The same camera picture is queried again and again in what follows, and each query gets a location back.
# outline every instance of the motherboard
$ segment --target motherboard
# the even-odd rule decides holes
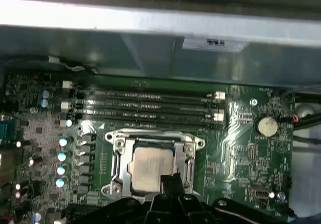
[[[22,223],[144,201],[174,173],[207,204],[225,197],[280,218],[275,205],[288,205],[293,124],[279,89],[15,71],[0,103],[0,211]]]

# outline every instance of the cpu socket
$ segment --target cpu socket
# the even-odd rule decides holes
[[[112,199],[161,191],[161,175],[180,173],[186,193],[193,192],[195,152],[205,140],[179,131],[120,129],[106,133],[113,145],[111,181],[101,193]]]

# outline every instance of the green circuit board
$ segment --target green circuit board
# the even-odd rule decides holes
[[[108,99],[109,91],[115,91],[115,89],[120,89],[122,92],[146,94],[146,96],[151,93],[154,96],[167,96],[169,93],[177,96],[183,94],[183,103],[177,103],[183,106],[189,106],[193,102],[188,99],[191,93],[199,98],[205,98],[209,93],[224,92],[224,100],[214,102],[215,107],[212,107],[223,111],[224,121],[205,124],[202,121],[203,118],[197,115],[191,116],[187,113],[179,117],[174,116],[176,113],[172,113],[170,108],[169,112],[164,115],[164,121],[162,118],[152,122],[137,119],[129,121],[122,118],[128,116],[127,109],[116,109],[116,118],[109,115],[110,112],[102,103],[96,107],[82,105],[81,115],[78,114],[79,112],[71,115],[74,118],[73,125],[62,127],[58,121],[61,121],[60,104],[63,98],[61,93],[63,80],[71,81],[74,86],[77,86],[74,88],[77,89],[78,98],[81,95],[82,99],[97,102]],[[271,116],[276,120],[287,116],[280,105],[279,97],[273,94],[277,89],[181,80],[59,73],[37,73],[36,79],[34,73],[21,75],[9,73],[7,82],[16,88],[13,94],[7,96],[7,99],[19,102],[19,110],[14,113],[15,120],[17,122],[29,121],[27,127],[20,127],[23,138],[35,143],[26,147],[24,161],[35,153],[44,158],[43,164],[34,168],[28,168],[26,165],[19,167],[15,183],[26,178],[42,182],[41,198],[35,198],[32,201],[32,211],[51,208],[47,212],[50,215],[46,218],[46,223],[51,223],[54,213],[66,208],[70,203],[102,206],[112,201],[100,193],[101,186],[110,182],[112,168],[112,145],[106,142],[104,136],[109,131],[121,128],[179,130],[204,139],[205,148],[196,152],[193,188],[195,193],[201,195],[208,204],[217,198],[226,197],[276,216],[280,214],[274,211],[274,205],[276,203],[288,204],[293,125],[278,122],[276,135],[269,138],[260,135],[254,128],[256,120],[261,116]],[[50,107],[39,107],[40,93],[43,90],[53,93]],[[173,100],[174,102],[170,103],[171,107],[176,104],[176,99],[173,98]],[[292,98],[288,99],[288,105],[289,107],[294,106]],[[31,113],[30,109],[33,107],[37,109],[36,113]],[[76,145],[62,148],[58,140],[62,136],[71,136],[77,140],[80,132],[88,130],[97,135],[94,168],[91,171],[89,192],[79,194],[77,193],[79,185],[77,153],[79,150]],[[66,160],[66,163],[71,166],[70,174],[68,174],[69,184],[63,189],[58,189],[55,185],[58,178],[56,169],[61,164],[57,161],[59,151],[72,153]],[[256,198],[253,186],[268,188],[275,195],[282,192],[286,199]],[[15,207],[19,201],[11,202],[12,207]]]

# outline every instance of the red wire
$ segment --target red wire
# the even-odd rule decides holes
[[[14,216],[6,216],[6,215],[4,215],[4,216],[0,216],[0,219],[12,220],[12,219],[15,219],[15,217]]]

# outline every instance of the sticker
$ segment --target sticker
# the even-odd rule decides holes
[[[183,49],[213,51],[213,52],[240,52],[248,42],[231,41],[215,38],[185,38]]]

